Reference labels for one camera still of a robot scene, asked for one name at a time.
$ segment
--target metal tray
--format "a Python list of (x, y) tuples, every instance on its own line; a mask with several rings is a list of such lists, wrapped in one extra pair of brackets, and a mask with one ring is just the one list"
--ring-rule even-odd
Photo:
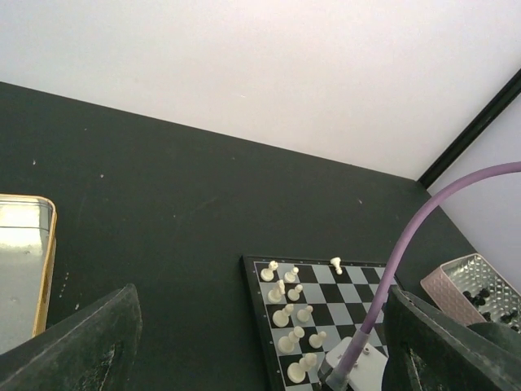
[(50, 200), (0, 195), (0, 354), (45, 330), (56, 219)]
[[(484, 312), (490, 312), (491, 320), (500, 323), (503, 314), (520, 310), (520, 295), (477, 253), (444, 263), (420, 284), (443, 312), (466, 326), (485, 322)], [(481, 288), (487, 288), (490, 297), (477, 310), (463, 292), (475, 296)], [(509, 323), (514, 325), (520, 327), (519, 317)]]

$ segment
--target wall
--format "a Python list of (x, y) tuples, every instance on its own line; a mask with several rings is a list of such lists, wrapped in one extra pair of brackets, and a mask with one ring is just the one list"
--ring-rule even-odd
[[(429, 191), (434, 194), (477, 169), (519, 160), (521, 98), (518, 97)], [(444, 202), (443, 209), (478, 252), (521, 292), (520, 200), (521, 174), (510, 174), (456, 193)]]
[(19, 0), (0, 81), (418, 178), (521, 64), (521, 3)]

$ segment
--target table surface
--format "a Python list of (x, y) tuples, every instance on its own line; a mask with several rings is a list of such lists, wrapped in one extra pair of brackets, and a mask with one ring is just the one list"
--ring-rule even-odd
[[(49, 324), (136, 285), (136, 390), (265, 389), (240, 255), (386, 261), (429, 198), (408, 179), (2, 83), (0, 164), (1, 192), (57, 205)], [(425, 298), (421, 278), (473, 251), (438, 209), (397, 277)]]

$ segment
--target white pawn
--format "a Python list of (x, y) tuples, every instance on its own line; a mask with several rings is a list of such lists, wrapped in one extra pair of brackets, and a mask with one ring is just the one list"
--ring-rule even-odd
[(300, 293), (302, 292), (302, 289), (304, 289), (304, 287), (300, 284), (298, 284), (295, 289), (290, 289), (288, 292), (287, 292), (287, 298), (290, 299), (291, 301), (297, 301), (299, 300), (300, 298)]
[(313, 307), (311, 305), (308, 305), (303, 310), (299, 310), (299, 312), (296, 313), (296, 318), (299, 319), (302, 323), (306, 323), (309, 321), (309, 316), (313, 312)]
[(278, 268), (278, 263), (276, 261), (271, 261), (268, 264), (268, 267), (263, 269), (260, 272), (260, 277), (266, 281), (267, 283), (274, 279), (274, 271)]
[(294, 362), (287, 368), (287, 377), (293, 383), (302, 383), (306, 377), (306, 372), (315, 365), (317, 365), (317, 355), (307, 353), (299, 362)]
[(273, 320), (275, 326), (285, 327), (290, 322), (290, 315), (293, 312), (293, 304), (286, 305), (283, 309), (275, 311)]
[(284, 281), (286, 281), (287, 283), (294, 283), (296, 280), (296, 275), (298, 273), (299, 268), (294, 267), (293, 269), (291, 269), (291, 271), (286, 272), (286, 274), (284, 275)]
[(268, 300), (271, 304), (277, 304), (282, 300), (282, 295), (286, 293), (284, 281), (281, 279), (277, 281), (275, 287), (268, 292)]
[(341, 275), (342, 274), (342, 268), (340, 267), (340, 258), (335, 257), (330, 260), (330, 264), (335, 267), (336, 274)]
[(304, 336), (304, 329), (297, 326), (290, 332), (289, 336), (283, 336), (278, 340), (278, 350), (281, 353), (289, 354), (295, 349), (295, 344)]
[(309, 344), (312, 348), (318, 349), (322, 346), (322, 342), (326, 339), (327, 334), (326, 332), (319, 332), (318, 334), (312, 334), (311, 337), (309, 337)]

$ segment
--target cable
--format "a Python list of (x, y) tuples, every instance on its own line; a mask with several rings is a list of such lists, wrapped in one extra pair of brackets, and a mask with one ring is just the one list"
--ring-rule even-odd
[(400, 238), (396, 242), (394, 249), (392, 250), (391, 256), (383, 272), (380, 285), (374, 295), (374, 300), (371, 303), (369, 311), (367, 311), (364, 323), (361, 325), (360, 330), (357, 331), (353, 337), (351, 343), (346, 349), (344, 355), (340, 359), (338, 365), (335, 367), (333, 372), (326, 379), (327, 384), (332, 389), (342, 389), (347, 385), (348, 375), (351, 372), (354, 363), (358, 360), (360, 353), (366, 345), (369, 333), (373, 329), (376, 318), (378, 317), (379, 311), (382, 309), (383, 303), (386, 300), (386, 295), (389, 287), (392, 283), (392, 278), (396, 273), (396, 269), (400, 264), (401, 258), (405, 252), (405, 249), (409, 245), (414, 233), (423, 223), (423, 221), (436, 209), (445, 199), (450, 197), (457, 191), (470, 186), (473, 183), (482, 181), (486, 178), (496, 177), (498, 175), (512, 174), (521, 172), (521, 161), (514, 163), (505, 163), (503, 165), (494, 165), (487, 169), (481, 169), (475, 171), (472, 174), (468, 174), (463, 178), (459, 178), (457, 181), (452, 182), (427, 201), (420, 209), (416, 212), (409, 224), (405, 227)]

